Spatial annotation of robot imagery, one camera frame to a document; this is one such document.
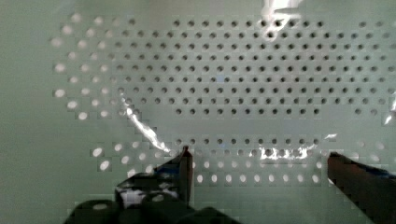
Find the black object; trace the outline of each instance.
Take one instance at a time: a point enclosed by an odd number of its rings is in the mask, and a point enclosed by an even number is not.
[[[137,207],[152,192],[164,192],[188,203],[192,182],[192,155],[188,147],[174,159],[154,169],[154,174],[139,173],[116,186],[120,207]]]
[[[396,223],[396,176],[332,152],[328,177],[374,223]]]
[[[92,200],[79,204],[64,224],[114,223],[120,207],[109,200]]]
[[[152,193],[142,202],[147,223],[162,224],[239,224],[212,207],[196,212],[193,208],[164,193]]]

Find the hole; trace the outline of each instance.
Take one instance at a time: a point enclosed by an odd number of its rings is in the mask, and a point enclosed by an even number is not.
[[[80,120],[85,120],[85,119],[87,119],[87,117],[88,117],[88,114],[85,112],[81,112],[78,114],[78,119],[80,119]]]
[[[247,181],[247,177],[245,175],[240,175],[239,179],[241,180],[242,183],[245,183]]]
[[[202,183],[204,181],[204,178],[202,177],[202,175],[197,176],[197,181],[198,181],[198,183]]]
[[[109,165],[110,165],[110,162],[109,162],[109,161],[103,161],[103,162],[100,164],[99,168],[100,168],[101,171],[104,171],[104,170],[106,170],[106,169],[108,168]]]
[[[283,181],[284,182],[288,182],[289,181],[289,177],[287,175],[283,175]]]
[[[223,21],[218,21],[218,23],[216,23],[216,25],[217,25],[218,27],[221,27],[221,26],[224,25],[224,22],[223,22]]]
[[[302,175],[297,175],[297,180],[298,182],[302,183],[304,182],[304,177]]]
[[[92,151],[92,155],[94,157],[98,157],[102,154],[102,152],[103,152],[103,150],[100,147],[98,147]]]
[[[312,175],[312,180],[314,181],[314,183],[318,183],[319,177],[317,175]]]
[[[231,181],[233,181],[233,178],[232,178],[230,175],[226,175],[226,176],[225,176],[225,180],[226,180],[228,183],[231,183]]]
[[[114,150],[116,150],[116,151],[122,150],[122,144],[116,144],[116,145],[114,146]]]

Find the black plastic part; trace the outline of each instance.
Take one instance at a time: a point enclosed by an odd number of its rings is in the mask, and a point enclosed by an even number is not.
[[[166,192],[189,203],[192,182],[192,155],[188,147],[167,163],[156,167],[154,174],[139,173],[116,186],[115,197],[120,207],[138,206],[146,195]]]
[[[92,200],[79,204],[64,224],[115,223],[119,213],[119,206],[112,201]]]
[[[193,214],[194,209],[182,201],[166,194],[152,193],[141,204],[142,215],[148,223],[176,224],[183,217]]]
[[[328,177],[374,223],[396,223],[394,175],[332,152]]]
[[[201,211],[183,217],[177,224],[240,224],[238,221],[227,217],[218,210],[207,207]]]
[[[128,208],[120,212],[118,224],[146,224],[139,208]]]

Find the metal surface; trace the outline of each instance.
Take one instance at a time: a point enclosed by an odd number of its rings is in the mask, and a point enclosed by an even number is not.
[[[0,221],[60,223],[188,144],[196,209],[370,223],[325,161],[396,171],[395,2],[273,3],[1,1]]]

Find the perforated metal panel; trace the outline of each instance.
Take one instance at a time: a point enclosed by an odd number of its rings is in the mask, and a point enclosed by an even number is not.
[[[4,223],[62,222],[183,145],[196,208],[247,224],[371,223],[326,160],[396,171],[392,1],[4,5]]]

